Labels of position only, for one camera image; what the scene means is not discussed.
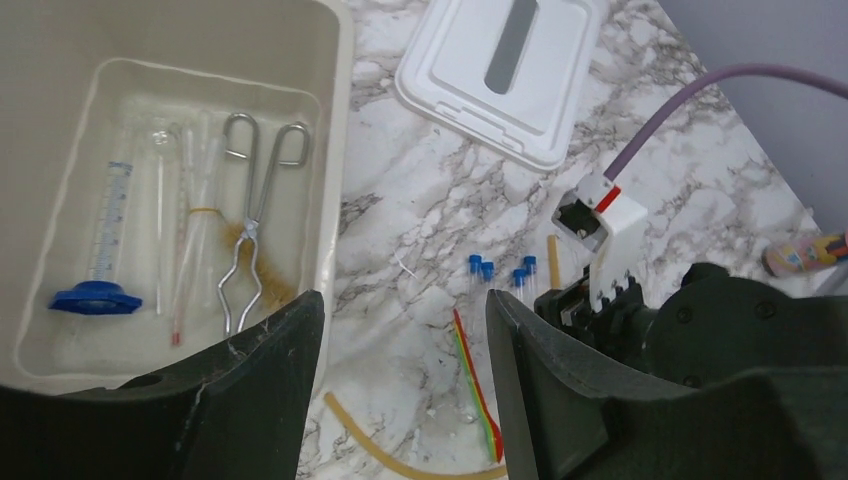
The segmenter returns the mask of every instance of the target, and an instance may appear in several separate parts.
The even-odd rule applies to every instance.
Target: white string
[[[394,251],[394,254],[395,254],[395,260],[397,260],[398,265],[400,265],[400,268],[402,268],[404,272],[410,274],[412,276],[412,278],[418,280],[418,275],[415,275],[415,273],[412,270],[406,268],[406,265],[404,265],[403,262],[400,260],[400,257],[397,254],[397,250]]]

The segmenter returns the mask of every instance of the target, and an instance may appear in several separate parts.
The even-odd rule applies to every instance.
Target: blue cap
[[[527,255],[524,257],[524,268],[527,269],[527,275],[533,275],[536,273],[536,257],[533,255]]]
[[[471,273],[477,273],[480,271],[480,265],[483,263],[483,257],[480,255],[470,255],[468,257],[468,268]]]
[[[141,299],[127,295],[117,283],[90,280],[80,282],[71,290],[56,293],[50,302],[51,310],[81,315],[121,315],[132,313],[141,306]]]
[[[483,262],[483,281],[489,282],[495,278],[495,262]]]
[[[524,271],[523,268],[516,268],[512,271],[512,286],[514,287],[523,287],[524,286],[524,277],[527,275],[527,272]]]

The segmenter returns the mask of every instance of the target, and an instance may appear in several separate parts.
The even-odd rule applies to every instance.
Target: metal tongs
[[[233,125],[238,121],[246,122],[251,129],[250,152],[241,153],[230,149],[230,133]],[[300,156],[297,161],[281,161],[279,160],[280,150],[283,146],[283,140],[290,132],[300,132],[303,135],[303,147],[300,151]],[[244,197],[244,230],[241,232],[239,239],[236,241],[233,249],[233,265],[230,270],[224,274],[221,281],[218,282],[218,298],[221,300],[221,306],[224,308],[224,337],[228,338],[232,334],[232,312],[230,304],[227,302],[227,297],[224,295],[224,284],[232,278],[238,270],[239,251],[244,242],[253,242],[253,255],[250,258],[250,274],[256,284],[256,294],[248,302],[247,306],[242,310],[239,316],[238,327],[236,333],[240,333],[244,328],[244,322],[247,315],[259,301],[262,296],[262,281],[259,279],[259,274],[256,272],[256,260],[259,258],[259,225],[262,220],[262,213],[265,210],[265,202],[268,200],[268,190],[271,186],[271,178],[274,173],[274,167],[279,165],[300,167],[306,163],[309,154],[309,131],[306,126],[300,122],[284,125],[277,131],[277,137],[274,140],[274,148],[271,150],[271,159],[268,162],[268,167],[265,170],[265,179],[262,181],[262,190],[259,192],[259,205],[256,207],[256,213],[251,214],[251,206],[253,204],[253,183],[256,173],[256,156],[259,152],[259,124],[250,115],[246,113],[233,113],[224,122],[224,136],[227,138],[226,153],[237,158],[247,160],[247,187]]]

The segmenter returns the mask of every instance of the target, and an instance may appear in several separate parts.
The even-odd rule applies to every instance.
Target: red and yellow stick
[[[465,337],[465,329],[462,328],[462,318],[459,316],[459,311],[453,309],[453,324],[454,333],[456,334],[456,344],[459,347],[459,356],[462,358],[462,366],[465,370],[468,385],[471,387],[471,396],[474,397],[474,404],[477,406],[477,411],[483,421],[483,429],[486,432],[486,444],[489,447],[489,453],[495,463],[500,463],[503,459],[503,437],[498,424],[489,415],[489,409],[486,407],[486,401],[483,399],[483,390],[480,389],[480,382],[477,381],[477,372],[474,370],[474,363],[471,361],[471,352],[468,350],[468,341]]]

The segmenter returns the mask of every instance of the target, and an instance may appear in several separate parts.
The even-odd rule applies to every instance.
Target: plastic tub
[[[257,119],[257,176],[280,125],[301,121],[312,134],[306,165],[275,174],[261,240],[288,281],[324,294],[317,389],[333,311],[353,59],[346,8],[335,0],[46,0],[2,9],[0,382],[47,393],[114,387],[221,340],[220,310],[190,319],[185,344],[174,348],[170,325],[149,307],[122,317],[47,309],[56,291],[84,280],[121,122],[204,110],[216,129],[232,112]],[[246,166],[224,168],[221,206],[240,220]],[[137,228],[128,237],[143,242],[149,233]],[[118,283],[149,296],[154,262],[123,258]],[[243,298],[236,295],[235,310]]]

